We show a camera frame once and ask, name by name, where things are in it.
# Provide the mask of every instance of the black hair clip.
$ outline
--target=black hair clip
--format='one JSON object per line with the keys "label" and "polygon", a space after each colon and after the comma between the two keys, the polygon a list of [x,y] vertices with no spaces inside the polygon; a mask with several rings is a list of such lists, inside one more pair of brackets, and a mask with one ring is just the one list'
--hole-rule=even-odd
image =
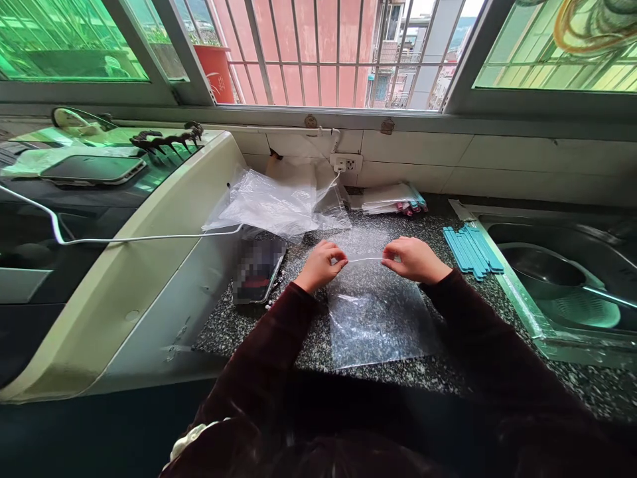
{"label": "black hair clip", "polygon": [[[165,155],[162,146],[170,147],[175,153],[177,150],[173,146],[173,143],[180,143],[190,152],[190,148],[188,148],[188,143],[186,141],[191,140],[194,143],[195,148],[197,145],[197,139],[201,141],[201,135],[204,133],[204,128],[197,123],[196,121],[188,121],[188,123],[184,124],[184,129],[189,129],[190,131],[185,131],[180,135],[170,135],[164,137],[164,135],[160,131],[142,131],[136,136],[131,138],[131,143],[133,146],[137,146],[138,148],[147,151],[150,154],[154,154],[154,149]],[[153,139],[148,140],[149,136],[154,136]]]}

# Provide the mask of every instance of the hand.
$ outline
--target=hand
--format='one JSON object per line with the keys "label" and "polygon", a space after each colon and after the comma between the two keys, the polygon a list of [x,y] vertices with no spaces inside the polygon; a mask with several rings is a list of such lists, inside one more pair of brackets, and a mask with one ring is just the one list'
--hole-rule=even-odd
{"label": "hand", "polygon": [[[396,256],[400,257],[400,262],[395,261]],[[391,241],[383,251],[382,264],[405,279],[427,285],[439,283],[451,272],[426,242],[416,238],[401,237]]]}
{"label": "hand", "polygon": [[[332,259],[338,262],[332,265]],[[330,283],[347,264],[345,253],[334,242],[322,240],[310,253],[294,283],[307,293]]]}

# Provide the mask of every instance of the electrical outlet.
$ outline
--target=electrical outlet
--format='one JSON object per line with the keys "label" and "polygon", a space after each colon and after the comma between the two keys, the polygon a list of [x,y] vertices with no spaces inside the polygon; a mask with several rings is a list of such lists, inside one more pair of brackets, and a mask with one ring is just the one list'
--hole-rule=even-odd
{"label": "electrical outlet", "polygon": [[359,174],[363,167],[363,156],[349,153],[333,153],[330,155],[330,163],[332,165],[345,164],[344,173]]}

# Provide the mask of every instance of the green tinted glass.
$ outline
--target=green tinted glass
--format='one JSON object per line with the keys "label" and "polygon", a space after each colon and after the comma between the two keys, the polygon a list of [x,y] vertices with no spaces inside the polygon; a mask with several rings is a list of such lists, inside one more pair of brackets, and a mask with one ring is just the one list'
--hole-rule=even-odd
{"label": "green tinted glass", "polygon": [[516,0],[474,88],[637,92],[637,7]]}
{"label": "green tinted glass", "polygon": [[127,0],[127,2],[166,76],[171,80],[188,80],[188,74],[151,0]]}
{"label": "green tinted glass", "polygon": [[8,80],[148,81],[100,0],[0,0]]}

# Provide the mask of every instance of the stack of plastic bags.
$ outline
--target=stack of plastic bags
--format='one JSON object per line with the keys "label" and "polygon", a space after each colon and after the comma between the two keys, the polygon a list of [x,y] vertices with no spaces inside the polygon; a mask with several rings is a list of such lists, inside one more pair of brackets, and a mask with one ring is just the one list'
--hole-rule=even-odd
{"label": "stack of plastic bags", "polygon": [[365,215],[401,212],[412,216],[427,211],[427,203],[410,183],[399,183],[364,189],[360,208]]}
{"label": "stack of plastic bags", "polygon": [[247,224],[300,244],[307,231],[352,227],[327,160],[283,158],[268,172],[244,171],[202,230]]}

